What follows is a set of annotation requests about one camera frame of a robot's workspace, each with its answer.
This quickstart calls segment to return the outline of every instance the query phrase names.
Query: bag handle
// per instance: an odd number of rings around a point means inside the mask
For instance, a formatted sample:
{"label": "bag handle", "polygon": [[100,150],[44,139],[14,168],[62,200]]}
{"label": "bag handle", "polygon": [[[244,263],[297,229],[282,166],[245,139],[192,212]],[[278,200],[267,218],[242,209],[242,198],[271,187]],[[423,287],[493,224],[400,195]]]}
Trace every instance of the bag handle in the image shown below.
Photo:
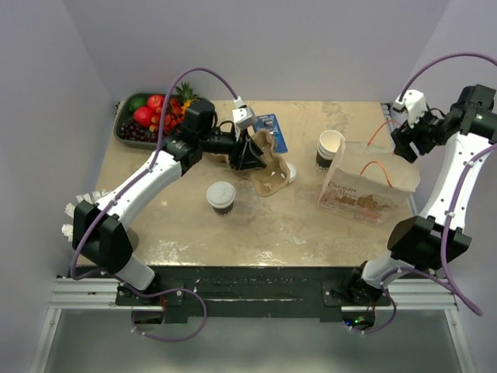
{"label": "bag handle", "polygon": [[381,126],[379,126],[379,128],[376,130],[376,132],[373,134],[373,136],[371,136],[370,140],[367,142],[367,145],[366,146],[370,146],[371,143],[373,142],[374,138],[376,137],[376,135],[380,132],[381,128],[383,128],[384,126],[386,126],[387,124],[389,123],[396,123],[398,124],[399,126],[401,125],[397,120],[395,119],[389,119],[389,120],[386,120],[385,122],[383,122],[383,124]]}
{"label": "bag handle", "polygon": [[385,169],[385,166],[383,166],[383,163],[380,163],[378,161],[370,161],[368,162],[364,167],[363,167],[363,170],[360,172],[359,176],[362,176],[364,171],[366,171],[367,167],[371,164],[371,163],[376,163],[377,165],[379,165],[381,167],[381,169],[383,169],[383,172],[385,174],[385,177],[387,178],[387,183],[388,183],[388,186],[390,188],[393,188],[393,186],[391,185],[391,181],[390,181],[390,177],[388,177],[388,173],[387,173],[387,170]]}

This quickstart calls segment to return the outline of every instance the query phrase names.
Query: white cup lid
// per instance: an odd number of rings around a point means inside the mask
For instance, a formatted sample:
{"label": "white cup lid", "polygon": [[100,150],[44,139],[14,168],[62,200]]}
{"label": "white cup lid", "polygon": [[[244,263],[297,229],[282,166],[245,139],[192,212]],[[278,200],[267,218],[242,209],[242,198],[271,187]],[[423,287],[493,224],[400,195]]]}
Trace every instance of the white cup lid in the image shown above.
{"label": "white cup lid", "polygon": [[297,177],[297,168],[295,168],[295,166],[292,165],[290,162],[287,162],[287,166],[290,170],[290,181],[288,182],[290,184]]}
{"label": "white cup lid", "polygon": [[226,181],[218,181],[207,189],[207,201],[215,208],[228,207],[235,200],[235,196],[235,187]]}

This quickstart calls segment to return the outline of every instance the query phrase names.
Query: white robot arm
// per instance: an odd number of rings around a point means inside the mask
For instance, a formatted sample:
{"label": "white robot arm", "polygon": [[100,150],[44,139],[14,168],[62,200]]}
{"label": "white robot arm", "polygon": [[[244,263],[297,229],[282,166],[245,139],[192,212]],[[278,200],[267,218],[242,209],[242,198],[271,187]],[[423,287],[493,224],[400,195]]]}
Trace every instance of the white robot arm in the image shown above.
{"label": "white robot arm", "polygon": [[[440,269],[441,235],[447,215],[451,217],[447,261],[467,250],[471,243],[471,238],[463,233],[467,203],[489,153],[475,161],[471,159],[497,141],[497,116],[492,113],[494,95],[494,89],[482,85],[466,87],[443,119],[432,114],[419,91],[407,91],[402,101],[397,98],[394,109],[406,110],[407,120],[392,132],[394,153],[414,162],[417,155],[411,149],[411,143],[420,155],[437,145],[446,145],[445,159],[426,206],[418,216],[397,224],[388,242],[390,251],[366,262],[356,271],[356,279],[347,284],[346,290],[351,296],[373,301],[381,294],[381,289],[405,274],[400,268]],[[457,181],[468,163],[471,169],[461,191],[456,190]],[[459,198],[451,209],[456,192]]]}
{"label": "white robot arm", "polygon": [[141,168],[114,191],[97,200],[84,200],[75,208],[73,247],[80,246],[96,217],[105,212],[99,225],[83,242],[81,254],[138,290],[145,290],[155,273],[134,254],[127,230],[137,214],[170,183],[199,162],[203,152],[228,155],[233,169],[264,167],[262,150],[252,143],[247,128],[256,121],[252,108],[235,100],[234,128],[223,132],[213,127],[214,106],[207,101],[190,105],[183,124],[162,142]]}

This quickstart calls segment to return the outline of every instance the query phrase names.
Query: pineapple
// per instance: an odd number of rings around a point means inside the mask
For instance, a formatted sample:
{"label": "pineapple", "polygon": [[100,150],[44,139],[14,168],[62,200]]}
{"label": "pineapple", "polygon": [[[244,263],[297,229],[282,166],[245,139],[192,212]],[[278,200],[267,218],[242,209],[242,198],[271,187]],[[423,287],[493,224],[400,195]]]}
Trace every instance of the pineapple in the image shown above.
{"label": "pineapple", "polygon": [[193,91],[189,82],[182,82],[180,87],[176,87],[176,93],[181,96],[183,102],[183,105],[181,106],[183,116],[192,102],[197,101],[200,98],[200,96]]}

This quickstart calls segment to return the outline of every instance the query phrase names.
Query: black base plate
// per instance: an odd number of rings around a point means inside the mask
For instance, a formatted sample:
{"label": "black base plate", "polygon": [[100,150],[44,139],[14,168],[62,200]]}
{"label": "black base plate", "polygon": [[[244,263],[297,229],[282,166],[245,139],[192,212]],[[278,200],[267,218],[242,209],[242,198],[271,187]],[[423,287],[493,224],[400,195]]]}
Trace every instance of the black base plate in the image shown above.
{"label": "black base plate", "polygon": [[[358,305],[340,299],[352,267],[152,267],[162,289],[186,288],[206,302],[209,317],[319,319],[343,321],[342,306]],[[188,294],[168,295],[165,322],[187,322],[203,314]],[[381,298],[378,305],[387,302]],[[116,305],[159,305],[159,298],[117,295]]]}

